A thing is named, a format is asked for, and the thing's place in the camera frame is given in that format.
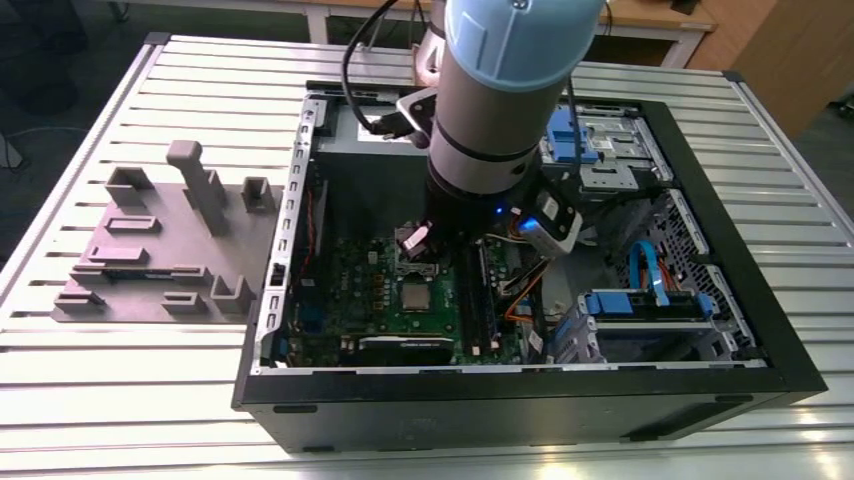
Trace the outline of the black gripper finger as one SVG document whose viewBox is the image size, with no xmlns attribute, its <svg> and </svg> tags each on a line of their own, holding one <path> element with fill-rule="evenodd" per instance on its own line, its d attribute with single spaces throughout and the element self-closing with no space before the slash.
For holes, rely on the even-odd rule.
<svg viewBox="0 0 854 480">
<path fill-rule="evenodd" d="M 430 222 L 406 223 L 397 229 L 397 245 L 399 256 L 406 261 L 434 261 L 435 252 L 431 245 Z"/>
</svg>

